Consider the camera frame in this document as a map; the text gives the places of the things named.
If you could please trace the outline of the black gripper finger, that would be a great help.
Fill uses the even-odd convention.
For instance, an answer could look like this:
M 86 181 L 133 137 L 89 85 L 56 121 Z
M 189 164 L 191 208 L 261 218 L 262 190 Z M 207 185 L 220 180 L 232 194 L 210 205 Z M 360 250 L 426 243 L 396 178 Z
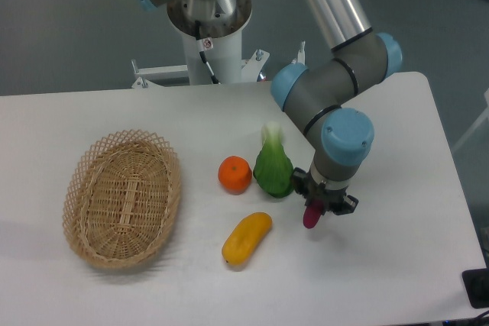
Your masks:
M 352 214 L 358 206 L 358 199 L 352 195 L 344 195 L 341 200 L 330 205 L 331 212 L 335 215 Z
M 299 167 L 295 167 L 290 177 L 290 182 L 295 193 L 309 200 L 309 174 Z

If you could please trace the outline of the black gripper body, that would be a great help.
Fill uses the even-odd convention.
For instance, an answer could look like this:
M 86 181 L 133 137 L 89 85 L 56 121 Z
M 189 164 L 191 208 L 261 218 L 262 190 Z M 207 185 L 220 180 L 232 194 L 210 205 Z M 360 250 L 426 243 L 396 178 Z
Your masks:
M 322 214 L 331 211 L 330 205 L 338 202 L 347 195 L 350 179 L 335 181 L 323 176 L 315 165 L 309 168 L 309 200 L 305 206 L 311 204 L 321 206 Z

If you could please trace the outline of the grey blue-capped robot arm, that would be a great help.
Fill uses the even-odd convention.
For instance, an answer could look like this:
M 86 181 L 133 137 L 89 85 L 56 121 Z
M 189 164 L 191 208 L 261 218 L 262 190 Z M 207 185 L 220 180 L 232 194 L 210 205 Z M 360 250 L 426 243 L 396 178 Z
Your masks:
M 241 32 L 251 17 L 251 0 L 138 0 L 145 9 L 165 7 L 180 33 L 189 82 L 245 82 Z M 374 128 L 345 103 L 375 86 L 402 64 L 399 44 L 376 34 L 358 0 L 307 0 L 333 58 L 310 70 L 302 60 L 285 66 L 270 91 L 275 102 L 313 146 L 308 171 L 289 176 L 306 200 L 306 216 L 352 213 L 358 200 L 347 193 L 368 155 Z

